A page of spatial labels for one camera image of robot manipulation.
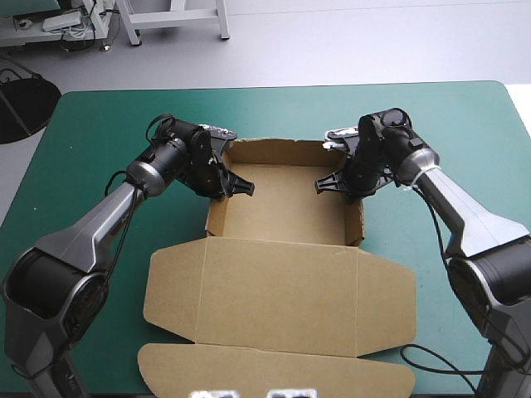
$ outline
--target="black cable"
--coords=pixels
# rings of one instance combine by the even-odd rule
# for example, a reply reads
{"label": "black cable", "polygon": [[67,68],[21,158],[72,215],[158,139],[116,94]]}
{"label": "black cable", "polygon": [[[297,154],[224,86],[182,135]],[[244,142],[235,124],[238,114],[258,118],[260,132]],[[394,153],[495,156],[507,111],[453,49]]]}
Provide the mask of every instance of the black cable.
{"label": "black cable", "polygon": [[444,246],[444,243],[442,242],[441,228],[439,227],[439,221],[437,220],[435,210],[433,209],[433,206],[431,205],[431,203],[427,200],[424,193],[419,188],[412,187],[412,190],[415,191],[418,194],[418,196],[421,197],[422,200],[428,206],[428,210],[430,211],[431,218],[433,219],[433,225],[435,226],[435,231],[437,233],[437,241],[439,242],[439,252],[441,253],[442,264],[444,264],[445,269],[448,270],[448,261],[446,261],[446,255],[445,255],[445,246]]}
{"label": "black cable", "polygon": [[14,71],[14,70],[11,69],[11,68],[4,68],[4,69],[0,70],[0,83],[7,83],[7,82],[9,81],[9,78],[7,78],[6,81],[1,82],[1,80],[2,80],[2,74],[4,74],[5,72],[11,72],[11,73],[13,73],[18,79],[20,79],[20,80],[22,79],[22,76],[20,76],[20,74],[19,74],[18,72]]}
{"label": "black cable", "polygon": [[95,42],[96,42],[96,28],[94,26],[94,23],[92,23],[92,20],[91,20],[91,17],[92,17],[92,13],[94,12],[96,8],[96,0],[92,0],[92,8],[89,12],[89,22],[92,26],[92,40],[90,41],[90,44],[86,45],[86,40],[83,40],[83,46],[80,47],[80,48],[68,48],[67,46],[65,46],[66,42],[64,40],[64,37],[65,37],[65,33],[63,32],[63,34],[61,35],[61,39],[59,40],[59,47],[66,51],[66,52],[78,52],[78,51],[84,51],[84,50],[88,50],[89,48],[91,48]]}
{"label": "black cable", "polygon": [[[434,367],[423,366],[423,365],[420,365],[420,364],[418,364],[416,362],[413,362],[408,357],[406,357],[405,351],[408,348],[417,348],[419,350],[422,350],[424,352],[429,353],[430,355],[434,356],[435,358],[439,359],[440,361],[443,361],[446,365],[451,367],[453,369],[453,371],[446,371],[444,369],[436,369]],[[474,396],[478,396],[478,391],[476,390],[476,388],[472,384],[472,381],[470,381],[470,379],[466,375],[482,375],[484,373],[483,371],[462,371],[460,368],[458,368],[456,365],[454,365],[453,363],[448,361],[442,355],[439,355],[436,352],[430,350],[429,348],[420,346],[418,344],[406,344],[406,345],[400,347],[400,356],[402,357],[402,359],[408,365],[416,367],[417,369],[421,369],[422,371],[429,371],[431,373],[439,373],[439,374],[442,374],[442,375],[457,375],[457,376],[460,376],[466,382],[466,384],[468,384],[468,387],[470,387],[470,389],[474,392]]]}
{"label": "black cable", "polygon": [[[445,250],[444,250],[444,244],[442,242],[442,234],[441,234],[441,228],[439,226],[439,221],[437,220],[437,217],[436,217],[436,213],[435,213],[435,210],[433,208],[433,205],[427,200],[426,196],[424,195],[424,193],[418,188],[418,187],[412,187],[412,190],[418,194],[419,197],[422,198],[422,200],[426,203],[427,207],[428,207],[428,210],[430,211],[430,214],[431,214],[431,218],[433,220],[433,225],[436,229],[436,234],[437,234],[437,242],[439,244],[439,251],[440,251],[440,254],[441,254],[441,259],[442,259],[442,263],[444,264],[445,266],[445,269],[446,271],[448,272],[449,271],[449,266],[448,266],[448,262],[446,260],[446,255],[445,255]],[[531,373],[527,373],[527,372],[524,372],[522,371],[521,369],[519,369],[519,367],[522,367],[526,361],[529,359],[529,356],[530,356],[530,353],[529,352],[525,352],[525,350],[511,337],[509,336],[506,332],[504,332],[503,330],[499,329],[484,313],[482,313],[479,309],[477,309],[474,305],[472,305],[471,303],[467,303],[469,305],[469,308],[473,308],[474,310],[476,310],[476,312],[491,326],[493,327],[497,332],[499,332],[505,339],[507,339],[507,341],[522,355],[522,360],[517,363],[516,365],[511,365],[511,360],[510,358],[507,358],[507,355],[505,354],[504,350],[503,349],[499,349],[498,347],[494,346],[494,349],[496,349],[497,353],[500,354],[502,356],[502,358],[504,359],[504,362],[505,363],[508,363],[509,364],[509,367],[507,368],[502,368],[502,369],[491,369],[491,370],[488,370],[486,371],[485,369],[484,370],[481,370],[481,371],[462,371],[461,369],[459,369],[457,366],[453,365],[450,361],[448,361],[447,359],[445,359],[442,355],[430,350],[429,348],[427,347],[423,347],[419,344],[406,344],[404,346],[402,346],[400,348],[400,356],[402,357],[402,359],[407,363],[409,364],[410,366],[413,366],[417,369],[420,369],[420,370],[423,370],[423,371],[429,371],[431,373],[438,373],[438,374],[444,374],[444,375],[457,375],[457,376],[460,376],[463,380],[465,380],[466,384],[471,388],[471,390],[474,392],[475,396],[478,396],[478,392],[477,390],[474,388],[474,386],[472,385],[470,379],[468,377],[466,377],[466,375],[484,375],[486,373],[493,373],[493,372],[503,372],[503,371],[510,371],[510,370],[513,370],[513,371],[516,371],[518,372],[519,374],[523,375],[523,376],[531,376]],[[453,370],[452,371],[448,371],[448,370],[444,370],[444,369],[437,369],[437,368],[432,368],[432,367],[428,367],[428,366],[423,366],[419,363],[416,363],[414,361],[412,361],[411,359],[409,359],[407,356],[406,356],[406,353],[405,353],[405,350],[408,349],[408,348],[416,348],[416,349],[420,349],[424,352],[427,352],[429,353],[430,355],[436,357],[437,359],[443,361],[446,365],[448,365],[449,367],[451,367]]]}
{"label": "black cable", "polygon": [[102,13],[105,14],[107,12],[113,12],[114,14],[118,14],[118,29],[116,29],[116,33],[114,34],[114,36],[111,39],[110,43],[107,43],[108,46],[112,46],[114,44],[114,40],[116,40],[116,37],[118,37],[118,35],[119,35],[119,29],[120,29],[120,26],[121,26],[122,17],[120,15],[119,11],[117,11],[117,10],[105,10],[105,12],[102,12]]}

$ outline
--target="cardboard flap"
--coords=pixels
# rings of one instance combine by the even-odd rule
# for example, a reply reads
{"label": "cardboard flap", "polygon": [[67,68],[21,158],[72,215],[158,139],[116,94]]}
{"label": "cardboard flap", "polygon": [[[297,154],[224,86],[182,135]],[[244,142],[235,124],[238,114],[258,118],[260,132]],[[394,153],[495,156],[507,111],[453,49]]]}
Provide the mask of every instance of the cardboard flap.
{"label": "cardboard flap", "polygon": [[199,343],[356,357],[413,339],[415,278],[357,248],[210,237],[153,255],[144,315]]}
{"label": "cardboard flap", "polygon": [[144,318],[188,340],[197,336],[207,239],[157,250],[151,256]]}
{"label": "cardboard flap", "polygon": [[417,331],[413,271],[358,249],[356,330],[359,356],[413,341]]}
{"label": "cardboard flap", "polygon": [[240,139],[227,154],[233,163],[311,167],[338,167],[343,158],[339,151],[324,149],[322,141],[282,138]]}
{"label": "cardboard flap", "polygon": [[356,257],[342,246],[210,238],[196,342],[355,356]]}
{"label": "cardboard flap", "polygon": [[278,388],[314,388],[323,398],[407,398],[415,384],[402,365],[199,344],[148,344],[139,367],[158,398],[212,390],[266,398]]}

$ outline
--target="white cable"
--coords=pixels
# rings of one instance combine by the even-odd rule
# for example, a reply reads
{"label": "white cable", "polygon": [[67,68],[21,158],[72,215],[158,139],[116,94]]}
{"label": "white cable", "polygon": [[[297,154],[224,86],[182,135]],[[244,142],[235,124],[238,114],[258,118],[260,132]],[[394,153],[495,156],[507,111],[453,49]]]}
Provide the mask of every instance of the white cable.
{"label": "white cable", "polygon": [[56,29],[54,31],[50,31],[50,33],[54,34],[62,34],[62,35],[68,35],[74,39],[77,40],[83,40],[86,37],[87,32],[92,31],[91,23],[87,23],[87,20],[89,18],[86,16],[83,16],[81,19],[81,23],[79,25],[74,25],[73,27],[64,27],[62,29]]}
{"label": "white cable", "polygon": [[424,174],[425,172],[429,172],[430,170],[434,170],[434,169],[441,170],[441,168],[436,164],[433,164],[430,167],[423,168],[420,172],[416,174],[415,178],[413,178],[411,185],[409,187],[404,187],[404,191],[411,191],[414,187],[418,188],[417,181],[420,177],[422,177],[422,174]]}

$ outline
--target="cardboard box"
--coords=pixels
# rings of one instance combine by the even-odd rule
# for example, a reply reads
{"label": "cardboard box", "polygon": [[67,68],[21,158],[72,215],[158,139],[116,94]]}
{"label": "cardboard box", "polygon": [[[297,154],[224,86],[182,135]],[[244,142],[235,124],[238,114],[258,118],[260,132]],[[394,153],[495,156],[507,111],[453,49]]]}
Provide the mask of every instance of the cardboard box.
{"label": "cardboard box", "polygon": [[152,256],[144,316],[196,344],[144,346],[149,388],[160,398],[276,388],[408,397],[408,367],[356,358],[414,338],[415,279],[351,247],[363,239],[360,201],[315,194],[341,154],[264,139],[235,143],[227,161],[255,195],[213,201],[207,238]]}

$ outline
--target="white shelf frame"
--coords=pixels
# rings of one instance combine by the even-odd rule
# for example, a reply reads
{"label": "white shelf frame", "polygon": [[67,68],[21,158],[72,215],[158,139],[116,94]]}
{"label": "white shelf frame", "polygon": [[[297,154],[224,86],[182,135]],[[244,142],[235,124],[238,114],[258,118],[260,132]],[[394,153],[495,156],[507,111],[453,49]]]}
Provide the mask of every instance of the white shelf frame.
{"label": "white shelf frame", "polygon": [[[96,9],[90,15],[90,20],[94,25],[95,39],[105,39],[109,34],[109,24],[113,13],[108,12],[103,17],[100,12],[106,8],[114,8],[115,0],[98,0]],[[87,12],[92,10],[94,3],[92,0],[83,0]],[[12,17],[0,18],[0,47],[23,46],[27,43],[42,41],[58,41],[62,38],[60,33],[44,32],[42,22],[35,22],[28,29],[17,29],[13,23]],[[66,41],[92,40],[94,37],[91,29],[86,33],[85,38],[75,39],[70,36],[63,37]]]}
{"label": "white shelf frame", "polygon": [[186,0],[172,0],[169,11],[135,13],[130,0],[116,0],[129,41],[133,46],[142,44],[141,29],[182,27],[202,23],[219,23],[221,38],[229,39],[231,35],[225,0],[215,0],[215,2],[215,8],[187,10]]}

